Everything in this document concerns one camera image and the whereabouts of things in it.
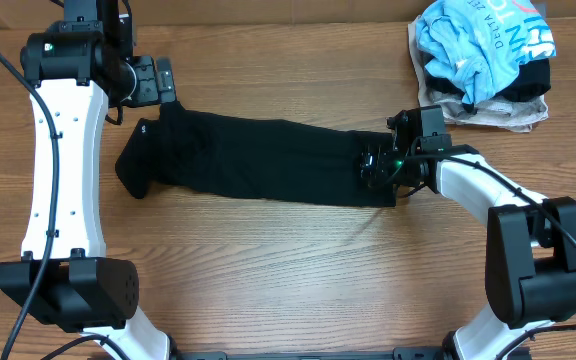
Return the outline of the black t-shirt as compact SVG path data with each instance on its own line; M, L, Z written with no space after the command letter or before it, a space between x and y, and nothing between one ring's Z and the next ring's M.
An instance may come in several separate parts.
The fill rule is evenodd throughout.
M172 102L158 119L137 123L115 171L137 199L157 182L233 198L392 207L391 188L371 189L360 176L362 153L390 141L386 133L229 117Z

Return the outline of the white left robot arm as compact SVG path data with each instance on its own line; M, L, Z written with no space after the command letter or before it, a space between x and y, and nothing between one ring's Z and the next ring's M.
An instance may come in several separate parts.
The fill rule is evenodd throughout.
M107 255L99 214L101 137L110 109L162 101L163 74L135 56L127 14L79 13L28 38L17 75L35 123L31 213L0 289L22 317L94 342L112 359L174 359L174 340L139 305L135 265Z

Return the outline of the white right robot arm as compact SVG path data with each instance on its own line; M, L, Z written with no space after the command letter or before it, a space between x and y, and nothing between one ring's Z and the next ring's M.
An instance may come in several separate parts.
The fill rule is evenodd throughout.
M398 348L397 359L527 359L537 334L576 331L576 201L530 191L468 145L367 147L369 188L424 187L451 199L486 228L487 303L438 347Z

